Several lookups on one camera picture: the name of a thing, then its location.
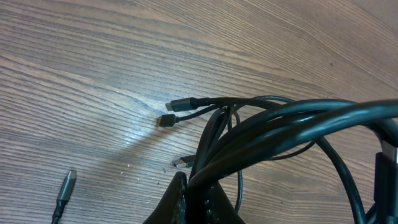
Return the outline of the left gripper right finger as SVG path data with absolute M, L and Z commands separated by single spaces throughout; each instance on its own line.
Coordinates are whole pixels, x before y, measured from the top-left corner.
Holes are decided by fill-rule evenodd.
M 245 224 L 226 196 L 220 184 L 214 184 L 208 191 L 207 223 Z

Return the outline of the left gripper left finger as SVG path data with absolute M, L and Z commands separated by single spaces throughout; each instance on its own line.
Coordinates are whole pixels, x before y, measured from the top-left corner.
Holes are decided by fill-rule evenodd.
M 186 174 L 176 172 L 160 202 L 144 224 L 186 224 L 186 187 Z

